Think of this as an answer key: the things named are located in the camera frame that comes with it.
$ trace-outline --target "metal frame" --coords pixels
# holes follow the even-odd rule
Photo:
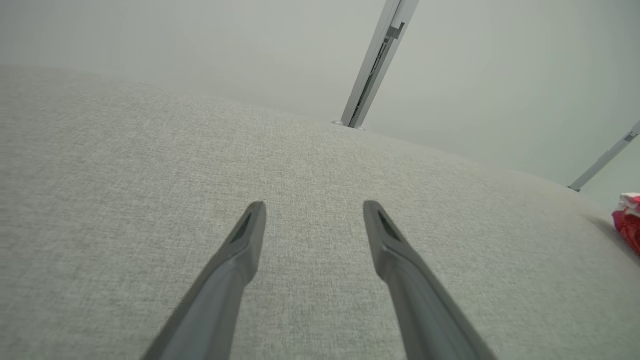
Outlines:
[[[336,124],[360,128],[419,0],[387,0],[347,105]]]
[[[598,173],[598,171],[602,170],[606,164],[608,164],[613,158],[616,157],[622,151],[622,149],[626,148],[627,145],[640,133],[640,121],[638,121],[631,131],[629,131],[625,136],[620,139],[613,145],[609,151],[605,152],[598,161],[595,162],[587,171],[584,172],[573,184],[569,185],[570,189],[573,189],[577,192],[580,191],[587,181],[591,180],[591,178]]]

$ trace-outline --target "textured gray cloth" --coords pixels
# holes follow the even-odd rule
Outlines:
[[[639,262],[579,193],[329,121],[0,69],[3,359],[139,357],[254,200],[232,357],[402,358],[365,199],[499,357],[640,356]]]

